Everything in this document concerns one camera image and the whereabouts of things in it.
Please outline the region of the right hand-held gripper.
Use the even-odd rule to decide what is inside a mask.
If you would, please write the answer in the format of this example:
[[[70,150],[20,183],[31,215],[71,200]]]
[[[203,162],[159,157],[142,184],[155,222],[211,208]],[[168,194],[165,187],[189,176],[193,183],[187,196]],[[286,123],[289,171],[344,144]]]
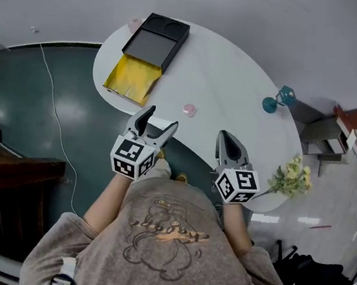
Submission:
[[[232,133],[219,131],[215,158],[217,167],[211,173],[211,190],[224,204],[246,203],[259,192],[258,173],[248,162],[246,148]]]

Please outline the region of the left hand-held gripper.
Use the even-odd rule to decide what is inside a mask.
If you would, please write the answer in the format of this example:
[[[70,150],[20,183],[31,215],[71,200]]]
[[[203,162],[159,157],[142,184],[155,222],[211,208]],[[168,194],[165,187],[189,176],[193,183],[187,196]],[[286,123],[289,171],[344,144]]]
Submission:
[[[168,125],[158,137],[142,136],[156,106],[139,110],[128,119],[127,129],[119,135],[111,151],[111,167],[114,172],[132,180],[143,177],[154,166],[155,157],[161,147],[173,137],[179,123]]]

